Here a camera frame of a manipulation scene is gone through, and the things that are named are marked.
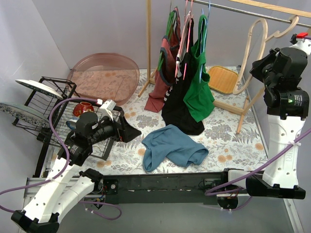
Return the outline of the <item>blue tank top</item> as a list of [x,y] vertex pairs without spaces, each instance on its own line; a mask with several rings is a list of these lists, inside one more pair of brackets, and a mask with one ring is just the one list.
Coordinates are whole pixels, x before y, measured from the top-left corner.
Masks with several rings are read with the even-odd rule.
[[142,162],[146,172],[156,170],[166,158],[184,168],[200,165],[209,153],[204,145],[193,141],[174,125],[149,133],[142,144],[146,147]]

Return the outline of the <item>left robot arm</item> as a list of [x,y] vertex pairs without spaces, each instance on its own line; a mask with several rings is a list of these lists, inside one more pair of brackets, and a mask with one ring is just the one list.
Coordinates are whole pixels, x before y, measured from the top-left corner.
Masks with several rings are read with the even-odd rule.
[[141,131],[128,124],[124,117],[115,121],[111,114],[98,119],[94,112],[85,112],[68,134],[54,162],[52,170],[32,200],[11,216],[27,233],[55,233],[65,215],[87,194],[103,190],[103,175],[87,169],[80,172],[78,181],[66,189],[72,177],[79,172],[84,161],[93,152],[93,145],[114,138],[130,142]]

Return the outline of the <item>wooden hanger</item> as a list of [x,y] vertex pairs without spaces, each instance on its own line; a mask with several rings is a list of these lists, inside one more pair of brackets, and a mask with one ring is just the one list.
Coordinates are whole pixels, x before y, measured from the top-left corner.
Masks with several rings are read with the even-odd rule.
[[238,89],[238,86],[241,82],[241,79],[242,79],[242,76],[243,76],[243,73],[244,73],[244,70],[245,70],[245,67],[246,67],[246,63],[247,63],[247,59],[248,59],[248,56],[249,56],[249,52],[250,52],[250,46],[251,46],[251,40],[252,40],[252,35],[253,35],[253,29],[254,27],[260,23],[262,25],[262,28],[263,28],[263,31],[262,31],[262,38],[261,38],[261,44],[260,44],[260,49],[259,49],[259,53],[257,55],[257,60],[260,60],[262,59],[263,57],[263,53],[264,53],[264,50],[265,50],[265,47],[266,47],[266,43],[271,40],[272,38],[280,38],[280,37],[283,37],[285,36],[286,34],[288,34],[299,22],[299,16],[298,15],[292,15],[290,18],[289,18],[289,21],[290,21],[290,25],[282,32],[280,32],[279,30],[275,31],[274,33],[272,33],[270,36],[268,36],[268,23],[266,21],[266,19],[264,18],[258,18],[252,25],[251,27],[249,28],[248,30],[248,38],[247,38],[247,42],[246,42],[246,47],[245,47],[245,52],[244,52],[244,58],[243,58],[243,61],[242,61],[242,65],[241,65],[241,69],[240,69],[240,72],[242,74],[239,74],[238,75],[238,79],[236,81],[236,84],[235,84],[235,87],[232,91],[232,93],[234,95],[239,95],[242,91],[244,91],[250,81],[252,80],[252,75],[250,75],[248,77],[248,79],[245,81],[245,84],[242,86],[242,88]]

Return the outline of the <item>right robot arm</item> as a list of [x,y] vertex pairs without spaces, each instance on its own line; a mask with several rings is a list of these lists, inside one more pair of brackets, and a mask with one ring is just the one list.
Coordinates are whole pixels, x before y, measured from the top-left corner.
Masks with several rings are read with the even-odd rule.
[[206,196],[226,193],[237,187],[252,197],[303,200],[306,191],[299,187],[296,164],[299,141],[309,112],[309,95],[297,85],[307,66],[309,52],[295,46],[270,50],[252,64],[250,73],[264,84],[264,102],[270,128],[268,161],[253,171],[228,169],[220,185],[205,192]]

